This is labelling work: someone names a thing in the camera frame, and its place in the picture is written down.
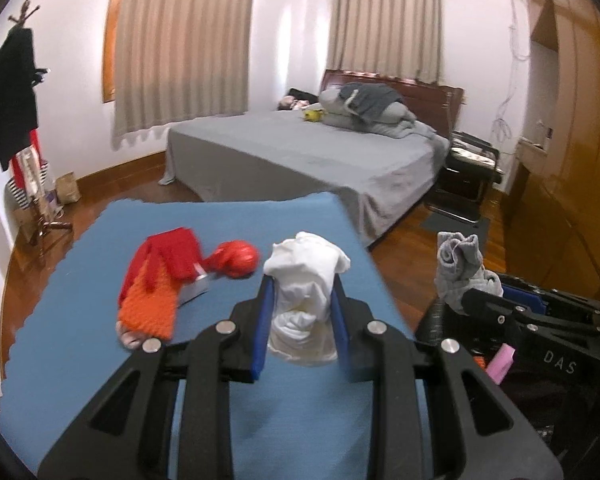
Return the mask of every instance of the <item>white wall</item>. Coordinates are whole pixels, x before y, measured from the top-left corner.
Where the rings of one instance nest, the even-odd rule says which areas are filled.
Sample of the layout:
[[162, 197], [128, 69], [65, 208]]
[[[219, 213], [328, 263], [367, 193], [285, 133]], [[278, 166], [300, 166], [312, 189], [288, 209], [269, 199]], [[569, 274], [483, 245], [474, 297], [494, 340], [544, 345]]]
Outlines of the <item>white wall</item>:
[[[0, 46], [11, 0], [0, 15]], [[42, 6], [30, 19], [36, 64], [51, 69], [36, 87], [43, 156], [57, 175], [78, 177], [164, 149], [164, 129], [111, 139], [113, 104], [101, 98], [102, 42], [108, 0], [32, 0]], [[526, 10], [516, 1], [521, 36], [528, 43]], [[331, 0], [254, 0], [251, 25], [251, 110], [271, 110], [290, 87], [317, 92], [326, 64]], [[445, 0], [444, 82], [465, 89], [458, 127], [488, 138], [510, 69], [509, 0]], [[507, 121], [522, 130], [526, 64]], [[505, 146], [512, 151], [512, 143]], [[8, 173], [0, 170], [0, 304], [16, 227], [4, 205]]]
[[558, 53], [532, 41], [530, 55], [529, 93], [523, 135], [542, 144], [547, 128], [554, 127], [555, 101], [558, 98], [560, 79]]
[[[0, 46], [24, 0], [11, 0], [0, 15]], [[36, 65], [49, 68], [36, 87], [43, 156], [56, 175], [78, 177], [164, 149], [162, 128], [112, 143], [113, 104], [102, 103], [102, 43], [109, 0], [32, 0], [40, 4], [29, 23], [34, 31]], [[5, 211], [0, 169], [0, 305], [4, 275], [16, 227]]]
[[[514, 0], [514, 5], [519, 51], [524, 56], [529, 43], [526, 4]], [[254, 0], [250, 109], [274, 109], [289, 87], [318, 92], [330, 14], [331, 0]], [[528, 62], [519, 62], [512, 81], [516, 92], [504, 116], [512, 138], [500, 143], [491, 136], [491, 127], [509, 89], [511, 0], [444, 0], [443, 20], [442, 82], [464, 88], [466, 95], [457, 128], [497, 145], [504, 152], [502, 166], [508, 172], [523, 129], [528, 83]]]

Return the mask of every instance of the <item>yellow plush toy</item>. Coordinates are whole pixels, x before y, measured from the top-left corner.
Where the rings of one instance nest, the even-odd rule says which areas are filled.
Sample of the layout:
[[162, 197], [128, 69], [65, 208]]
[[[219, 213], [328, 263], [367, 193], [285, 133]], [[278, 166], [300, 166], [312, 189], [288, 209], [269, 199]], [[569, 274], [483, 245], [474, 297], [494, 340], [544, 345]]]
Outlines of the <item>yellow plush toy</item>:
[[322, 114], [324, 112], [322, 110], [305, 110], [304, 111], [304, 120], [311, 121], [312, 123], [317, 123], [322, 119]]

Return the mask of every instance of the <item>beige curtain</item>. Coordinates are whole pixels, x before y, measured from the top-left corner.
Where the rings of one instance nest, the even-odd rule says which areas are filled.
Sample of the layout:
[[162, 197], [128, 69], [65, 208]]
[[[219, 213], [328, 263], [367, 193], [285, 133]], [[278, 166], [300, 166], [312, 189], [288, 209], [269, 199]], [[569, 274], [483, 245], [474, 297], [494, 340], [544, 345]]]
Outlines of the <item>beige curtain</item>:
[[440, 77], [442, 0], [334, 0], [327, 68]]
[[115, 133], [247, 107], [252, 0], [122, 0]]

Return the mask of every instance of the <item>gray bedsheet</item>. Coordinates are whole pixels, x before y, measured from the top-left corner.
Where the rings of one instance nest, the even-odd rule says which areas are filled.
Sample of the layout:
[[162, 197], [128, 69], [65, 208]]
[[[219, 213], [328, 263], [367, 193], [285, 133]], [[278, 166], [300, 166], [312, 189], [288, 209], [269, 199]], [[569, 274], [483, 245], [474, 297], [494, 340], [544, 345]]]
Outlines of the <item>gray bedsheet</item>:
[[448, 141], [391, 139], [302, 120], [301, 112], [198, 118], [170, 127], [161, 184], [178, 179], [205, 202], [338, 195], [370, 244], [429, 189]]

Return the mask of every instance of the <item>metal screw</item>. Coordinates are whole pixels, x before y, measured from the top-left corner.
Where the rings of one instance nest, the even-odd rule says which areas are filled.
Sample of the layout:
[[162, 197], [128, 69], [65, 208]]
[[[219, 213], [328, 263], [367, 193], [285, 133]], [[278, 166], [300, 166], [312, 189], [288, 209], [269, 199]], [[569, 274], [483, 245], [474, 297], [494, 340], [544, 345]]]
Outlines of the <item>metal screw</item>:
[[386, 332], [386, 325], [382, 321], [378, 321], [377, 319], [373, 321], [369, 321], [366, 324], [366, 329], [369, 330], [372, 334], [382, 335]]
[[216, 323], [216, 332], [223, 335], [231, 334], [235, 331], [235, 323], [230, 319], [224, 319]]
[[142, 343], [142, 350], [144, 350], [148, 354], [154, 354], [160, 349], [161, 346], [162, 343], [159, 339], [151, 337], [147, 339], [144, 343]]
[[445, 339], [440, 346], [448, 354], [455, 354], [460, 349], [460, 343], [455, 339]]

